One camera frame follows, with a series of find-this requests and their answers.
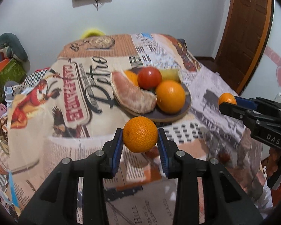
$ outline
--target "plate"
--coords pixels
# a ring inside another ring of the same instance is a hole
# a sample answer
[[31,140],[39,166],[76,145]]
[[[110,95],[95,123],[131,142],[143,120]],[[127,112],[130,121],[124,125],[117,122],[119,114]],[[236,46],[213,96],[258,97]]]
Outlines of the plate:
[[[132,72],[134,72],[136,74],[139,72],[139,70],[141,70],[141,68],[132,68],[132,69],[130,69],[130,71],[132,71]],[[145,113],[145,114],[138,114],[136,112],[131,111],[127,107],[122,106],[119,103],[119,101],[116,98],[116,96],[114,96],[114,98],[116,99],[118,104],[127,113],[131,114],[134,117],[144,116],[146,118],[151,119],[153,122],[169,123],[169,122],[174,122],[174,121],[177,121],[177,120],[183,118],[187,114],[187,112],[189,110],[189,107],[191,106],[191,95],[190,95],[190,93],[188,91],[188,88],[183,83],[181,83],[181,86],[183,87],[183,89],[185,91],[185,103],[184,103],[184,106],[182,107],[182,109],[179,112],[177,112],[176,114],[167,114],[167,113],[163,112],[162,110],[160,110],[157,105],[156,105],[156,107],[154,108],[154,110],[152,112]]]

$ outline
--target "brown wooden door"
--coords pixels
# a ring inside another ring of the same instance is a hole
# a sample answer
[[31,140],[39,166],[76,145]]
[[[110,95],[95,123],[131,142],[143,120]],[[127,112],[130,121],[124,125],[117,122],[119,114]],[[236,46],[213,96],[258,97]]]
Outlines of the brown wooden door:
[[231,0],[215,61],[223,80],[237,93],[253,73],[266,43],[271,7],[271,0]]

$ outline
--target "silver bolt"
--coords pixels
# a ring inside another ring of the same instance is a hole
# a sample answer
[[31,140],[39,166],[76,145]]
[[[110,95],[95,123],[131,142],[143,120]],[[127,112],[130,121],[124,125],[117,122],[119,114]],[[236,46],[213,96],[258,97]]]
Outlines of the silver bolt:
[[216,164],[218,164],[218,159],[216,159],[216,158],[211,158],[211,159],[210,159],[210,162],[211,162],[211,164],[216,165]]
[[103,150],[96,151],[96,156],[101,157],[103,155],[104,155],[104,151]]
[[70,161],[71,161],[71,159],[68,158],[68,157],[66,157],[66,158],[63,158],[61,162],[62,162],[63,164],[69,164]]
[[183,157],[185,155],[185,152],[184,151],[177,151],[176,155],[179,156],[179,157]]

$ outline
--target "yellow fruit piece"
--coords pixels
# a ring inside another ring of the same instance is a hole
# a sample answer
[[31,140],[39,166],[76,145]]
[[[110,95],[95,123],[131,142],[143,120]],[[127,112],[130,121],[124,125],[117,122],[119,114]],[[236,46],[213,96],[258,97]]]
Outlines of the yellow fruit piece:
[[223,93],[219,97],[218,104],[221,105],[223,102],[228,102],[235,105],[237,104],[235,97],[230,93]]
[[175,114],[185,104],[185,91],[181,84],[173,80],[161,82],[156,90],[157,105],[165,113]]
[[124,71],[128,79],[135,85],[138,86],[138,75],[130,70]]
[[174,80],[174,81],[180,83],[179,70],[178,69],[163,69],[163,70],[160,70],[160,73],[162,75],[163,81]]
[[157,139],[155,124],[145,117],[132,118],[123,128],[123,142],[134,153],[151,150],[156,145]]

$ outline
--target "black and white checkered fabric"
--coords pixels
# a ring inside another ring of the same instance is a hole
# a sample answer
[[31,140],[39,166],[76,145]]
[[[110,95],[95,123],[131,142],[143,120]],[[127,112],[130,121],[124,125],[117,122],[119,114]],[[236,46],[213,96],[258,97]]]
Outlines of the black and white checkered fabric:
[[34,87],[38,84],[38,82],[44,77],[44,75],[48,72],[47,69],[36,71],[33,74],[26,77],[23,84],[28,85],[30,87]]

